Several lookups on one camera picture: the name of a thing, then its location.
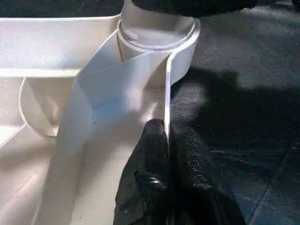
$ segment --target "gloved finger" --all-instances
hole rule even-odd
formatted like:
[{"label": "gloved finger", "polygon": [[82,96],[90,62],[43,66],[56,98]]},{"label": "gloved finger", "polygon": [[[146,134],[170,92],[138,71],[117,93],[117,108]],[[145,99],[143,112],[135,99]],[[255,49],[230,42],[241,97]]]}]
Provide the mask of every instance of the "gloved finger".
[{"label": "gloved finger", "polygon": [[116,195],[114,225],[143,221],[163,224],[169,186],[170,159],[162,120],[146,123],[123,169]]},{"label": "gloved finger", "polygon": [[138,7],[160,13],[209,16],[253,8],[256,0],[132,0]]},{"label": "gloved finger", "polygon": [[194,224],[245,224],[209,146],[185,123],[172,122],[171,159],[176,162],[185,210]]}]

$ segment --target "black glove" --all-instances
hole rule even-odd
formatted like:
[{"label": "black glove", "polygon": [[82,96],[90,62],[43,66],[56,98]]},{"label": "black glove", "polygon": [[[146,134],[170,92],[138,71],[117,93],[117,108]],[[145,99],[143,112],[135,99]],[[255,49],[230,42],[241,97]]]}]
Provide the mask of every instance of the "black glove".
[{"label": "black glove", "polygon": [[186,220],[194,225],[246,224],[225,175],[196,131],[185,123],[172,122],[170,144],[177,224],[186,224]]},{"label": "black glove", "polygon": [[162,120],[146,123],[123,170],[114,225],[165,225],[172,204],[170,157]]},{"label": "black glove", "polygon": [[183,123],[150,120],[129,158],[116,195],[114,225],[245,224],[209,147]]},{"label": "black glove", "polygon": [[184,16],[209,16],[253,8],[256,0],[132,0],[142,9]]}]

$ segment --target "white plastic tray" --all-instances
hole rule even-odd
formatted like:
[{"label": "white plastic tray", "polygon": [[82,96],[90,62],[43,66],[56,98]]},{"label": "white plastic tray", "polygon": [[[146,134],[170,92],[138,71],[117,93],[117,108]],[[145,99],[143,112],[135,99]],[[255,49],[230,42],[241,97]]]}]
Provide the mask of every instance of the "white plastic tray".
[{"label": "white plastic tray", "polygon": [[[34,225],[113,223],[120,174],[144,124],[164,119],[168,134],[171,84],[189,68],[200,33],[196,24],[193,35],[173,51],[146,52],[125,61],[115,31],[80,71]],[[152,82],[157,76],[163,77],[161,83]]]}]

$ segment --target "white cylinder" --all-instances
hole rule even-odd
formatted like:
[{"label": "white cylinder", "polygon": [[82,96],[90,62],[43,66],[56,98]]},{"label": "white cylinder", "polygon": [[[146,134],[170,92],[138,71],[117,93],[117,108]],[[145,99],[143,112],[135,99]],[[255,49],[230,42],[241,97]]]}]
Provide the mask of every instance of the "white cylinder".
[{"label": "white cylinder", "polygon": [[121,20],[121,32],[129,43],[152,50],[179,46],[195,28],[192,17],[146,11],[131,0],[124,1]]}]

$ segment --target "white plastic part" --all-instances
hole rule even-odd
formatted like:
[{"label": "white plastic part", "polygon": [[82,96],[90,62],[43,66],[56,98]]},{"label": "white plastic part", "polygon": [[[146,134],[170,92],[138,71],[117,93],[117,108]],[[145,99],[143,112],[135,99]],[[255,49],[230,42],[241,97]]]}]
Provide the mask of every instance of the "white plastic part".
[{"label": "white plastic part", "polygon": [[[30,68],[46,69],[39,77],[48,77],[49,69],[81,69],[116,29],[119,19],[119,15],[0,18],[0,76],[15,76],[16,68],[26,72]],[[17,76],[30,76],[20,73]]]},{"label": "white plastic part", "polygon": [[144,49],[166,50],[185,42],[193,33],[192,17],[143,10],[125,0],[120,31],[129,43]]},{"label": "white plastic part", "polygon": [[1,145],[1,225],[31,223],[52,153],[53,142],[26,125]]},{"label": "white plastic part", "polygon": [[44,137],[56,137],[73,81],[72,77],[24,78],[19,98],[24,122]]},{"label": "white plastic part", "polygon": [[[199,33],[195,20],[193,34],[172,52],[124,61],[112,48],[117,31],[103,43],[76,76],[33,225],[113,223],[121,171],[146,121],[164,119],[168,134],[170,88],[187,72]],[[163,83],[152,82],[157,75]]]}]

